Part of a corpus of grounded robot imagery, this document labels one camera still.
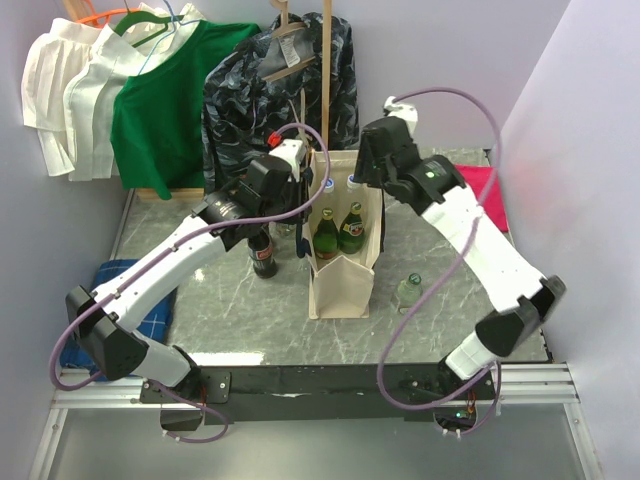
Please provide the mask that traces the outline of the cream canvas tote bag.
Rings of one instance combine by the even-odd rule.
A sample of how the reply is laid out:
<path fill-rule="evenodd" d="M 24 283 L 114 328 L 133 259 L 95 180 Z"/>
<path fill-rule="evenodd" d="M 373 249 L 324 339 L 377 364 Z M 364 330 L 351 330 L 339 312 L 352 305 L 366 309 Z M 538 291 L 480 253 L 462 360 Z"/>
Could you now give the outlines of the cream canvas tote bag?
<path fill-rule="evenodd" d="M 312 205 L 302 226 L 302 238 L 308 247 L 306 259 L 311 267 L 309 280 L 309 317 L 312 319 L 366 318 L 369 315 L 375 273 L 373 267 L 382 250 L 385 227 L 383 193 L 362 185 L 361 192 L 347 192 L 347 178 L 354 174 L 357 152 L 332 151 L 326 159 L 320 152 L 311 154 L 313 181 L 308 194 L 319 191 L 325 171 L 335 182 L 334 191 L 322 194 Z M 353 202 L 362 205 L 366 239 L 356 254 L 338 251 L 330 260 L 319 259 L 314 252 L 312 237 L 321 221 L 322 209 L 334 212 L 334 222 L 340 228 Z"/>

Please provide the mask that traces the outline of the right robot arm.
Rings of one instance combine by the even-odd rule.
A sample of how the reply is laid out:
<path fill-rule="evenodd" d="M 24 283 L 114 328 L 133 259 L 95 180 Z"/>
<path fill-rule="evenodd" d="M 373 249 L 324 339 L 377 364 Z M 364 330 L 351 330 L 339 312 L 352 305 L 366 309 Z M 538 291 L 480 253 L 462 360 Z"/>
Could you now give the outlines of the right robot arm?
<path fill-rule="evenodd" d="M 541 328 L 566 286 L 517 252 L 446 157 L 421 158 L 405 120 L 387 116 L 364 127 L 354 179 L 409 205 L 463 254 L 488 294 L 492 311 L 444 358 L 438 374 L 441 392 L 460 398 L 476 373 Z"/>

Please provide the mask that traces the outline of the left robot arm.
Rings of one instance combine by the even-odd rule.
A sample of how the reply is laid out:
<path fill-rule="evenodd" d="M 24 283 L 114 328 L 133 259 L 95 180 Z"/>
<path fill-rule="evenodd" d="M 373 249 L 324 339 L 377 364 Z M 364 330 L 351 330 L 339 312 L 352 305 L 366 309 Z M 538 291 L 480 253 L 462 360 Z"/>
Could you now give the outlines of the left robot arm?
<path fill-rule="evenodd" d="M 236 245 L 307 209 L 300 196 L 300 168 L 307 150 L 287 140 L 252 160 L 247 171 L 206 195 L 164 241 L 119 276 L 66 297 L 71 332 L 100 375 L 157 380 L 176 401 L 200 388 L 197 366 L 177 347 L 142 334 L 144 317 L 185 279 Z"/>

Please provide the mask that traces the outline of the green Perrier bottle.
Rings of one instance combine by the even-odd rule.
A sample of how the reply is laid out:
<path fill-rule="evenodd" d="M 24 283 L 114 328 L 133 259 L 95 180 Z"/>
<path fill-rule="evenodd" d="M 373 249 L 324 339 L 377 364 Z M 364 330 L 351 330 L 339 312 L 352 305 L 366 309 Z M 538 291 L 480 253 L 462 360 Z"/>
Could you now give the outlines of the green Perrier bottle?
<path fill-rule="evenodd" d="M 356 254 L 363 248 L 365 239 L 362 205 L 353 202 L 339 229 L 339 248 L 345 254 Z"/>
<path fill-rule="evenodd" d="M 321 221 L 312 238 L 315 255 L 322 260 L 330 260 L 338 253 L 338 230 L 334 222 L 332 208 L 322 209 Z"/>

